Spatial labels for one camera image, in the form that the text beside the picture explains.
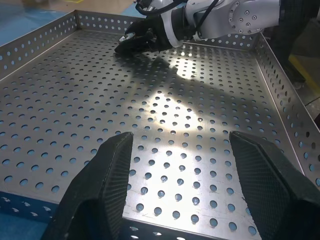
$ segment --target circular hole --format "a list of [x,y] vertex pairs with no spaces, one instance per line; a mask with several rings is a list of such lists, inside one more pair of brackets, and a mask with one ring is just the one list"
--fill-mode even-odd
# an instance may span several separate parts
[[201,169],[200,168],[195,168],[194,169],[194,173],[195,174],[200,174],[201,173]]
[[227,173],[227,174],[225,175],[225,177],[226,177],[226,179],[228,179],[228,180],[232,180],[232,175],[229,174],[229,173]]
[[133,159],[133,161],[135,162],[135,163],[138,163],[138,162],[140,162],[140,157],[135,157],[134,159]]
[[182,196],[180,194],[176,194],[174,198],[177,202],[179,202],[182,199]]
[[33,155],[34,153],[35,153],[34,150],[29,150],[27,154],[28,154],[28,155]]
[[200,199],[197,198],[197,197],[193,197],[192,198],[192,202],[193,202],[194,205],[198,205],[200,203]]
[[253,226],[249,226],[248,231],[252,236],[257,234],[257,230]]
[[140,211],[142,211],[142,210],[144,209],[144,205],[141,204],[141,203],[138,203],[138,204],[135,206],[135,209],[140,212]]
[[210,175],[211,175],[211,177],[215,177],[215,176],[217,176],[217,173],[215,172],[215,171],[210,171]]
[[154,215],[159,216],[162,213],[162,209],[160,207],[156,207],[153,212]]
[[23,166],[25,165],[25,163],[22,161],[22,162],[19,162],[16,167],[17,168],[22,168]]
[[4,182],[5,182],[5,183],[9,183],[9,182],[12,181],[12,179],[13,179],[12,176],[6,176],[6,177],[4,178]]
[[51,174],[53,171],[54,171],[54,169],[50,167],[50,168],[48,168],[45,172],[46,172],[47,174]]
[[165,169],[167,169],[167,168],[169,168],[169,167],[170,167],[170,163],[165,162],[165,163],[163,164],[163,166],[164,166],[164,168],[165,168]]
[[217,191],[216,185],[210,185],[210,190],[211,190],[212,192]]
[[24,185],[26,185],[27,183],[28,183],[28,179],[23,179],[23,180],[20,181],[20,185],[21,185],[21,186],[24,186]]
[[164,196],[165,196],[165,192],[164,191],[162,191],[162,190],[158,191],[158,197],[159,198],[162,198]]
[[172,213],[172,216],[173,216],[174,219],[178,219],[178,218],[180,218],[180,212],[174,211],[174,212]]
[[139,230],[139,229],[136,228],[135,226],[130,226],[130,229],[131,229],[132,231],[138,231],[138,230]]
[[210,225],[212,227],[216,227],[218,225],[218,221],[215,218],[210,219]]
[[44,183],[43,183],[43,182],[38,182],[38,183],[35,185],[35,188],[36,188],[36,189],[41,189],[43,186],[44,186]]
[[210,201],[210,207],[212,207],[212,208],[216,208],[218,206],[218,204],[217,204],[217,202],[216,201]]
[[166,182],[168,180],[168,177],[167,176],[165,176],[165,175],[163,175],[162,177],[161,177],[161,182]]
[[9,163],[10,163],[10,160],[9,160],[9,159],[5,159],[5,160],[2,161],[2,164],[3,164],[3,165],[7,165],[7,164],[9,164]]
[[228,210],[230,212],[234,212],[236,210],[236,207],[233,204],[228,204]]
[[227,192],[228,194],[230,194],[230,195],[234,194],[234,190],[233,190],[232,188],[230,188],[230,187],[228,187],[228,188],[226,189],[226,192]]
[[129,176],[134,176],[136,175],[136,170],[132,169],[129,171]]
[[148,188],[142,187],[140,191],[141,191],[141,194],[142,194],[142,195],[145,195],[145,194],[148,193]]
[[63,171],[63,172],[61,173],[61,176],[62,176],[62,177],[66,177],[66,176],[68,176],[68,174],[69,174],[68,171]]
[[229,228],[232,232],[237,230],[237,225],[234,222],[229,222]]
[[311,172],[313,172],[313,171],[315,170],[315,166],[312,165],[312,164],[310,164],[310,165],[309,165],[309,169],[310,169]]
[[191,222],[193,222],[194,224],[196,224],[197,222],[199,222],[199,217],[195,214],[193,214],[191,216]]
[[59,189],[60,189],[59,186],[54,186],[53,188],[51,188],[51,192],[57,193],[59,191]]
[[193,187],[196,188],[196,189],[200,188],[200,183],[197,182],[197,181],[195,181],[195,182],[193,183]]

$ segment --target blue floor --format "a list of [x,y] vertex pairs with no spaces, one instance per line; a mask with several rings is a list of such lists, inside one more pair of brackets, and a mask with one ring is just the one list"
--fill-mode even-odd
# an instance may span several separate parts
[[[65,15],[65,12],[0,3],[0,46]],[[130,5],[122,15],[144,18]],[[46,223],[0,213],[1,240],[39,240]]]

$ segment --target black cable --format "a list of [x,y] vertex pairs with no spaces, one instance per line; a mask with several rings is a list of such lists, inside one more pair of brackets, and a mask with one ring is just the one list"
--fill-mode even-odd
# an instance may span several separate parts
[[164,6],[160,9],[156,9],[156,10],[151,10],[151,11],[146,11],[142,9],[142,5],[137,3],[135,6],[135,9],[142,15],[145,16],[154,16],[154,15],[159,15],[159,14],[163,14],[167,11],[169,11],[170,9],[175,8],[176,6],[178,6],[181,3],[184,3],[185,0],[175,0],[172,3],[168,4],[167,6]]
[[219,2],[219,0],[214,0],[210,6],[205,10],[203,16],[201,17],[199,23],[197,24],[197,26],[195,27],[194,31],[197,32],[200,27],[202,26],[202,24],[204,23],[204,21],[206,20],[206,18],[208,17],[209,13],[211,12],[211,10],[217,5],[217,3]]

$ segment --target robotic arm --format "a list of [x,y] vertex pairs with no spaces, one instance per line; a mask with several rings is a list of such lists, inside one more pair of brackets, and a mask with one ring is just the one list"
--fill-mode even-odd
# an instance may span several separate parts
[[[176,8],[186,2],[185,6]],[[281,0],[138,0],[146,19],[120,38],[117,53],[143,53],[180,47],[183,41],[250,35],[279,24]]]

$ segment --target metal tray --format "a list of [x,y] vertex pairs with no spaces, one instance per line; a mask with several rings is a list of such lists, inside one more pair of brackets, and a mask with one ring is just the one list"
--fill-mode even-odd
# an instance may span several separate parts
[[0,210],[48,222],[99,145],[131,131],[123,237],[261,239],[229,132],[277,144],[319,187],[319,130],[262,34],[116,55],[137,20],[74,11],[0,48]]

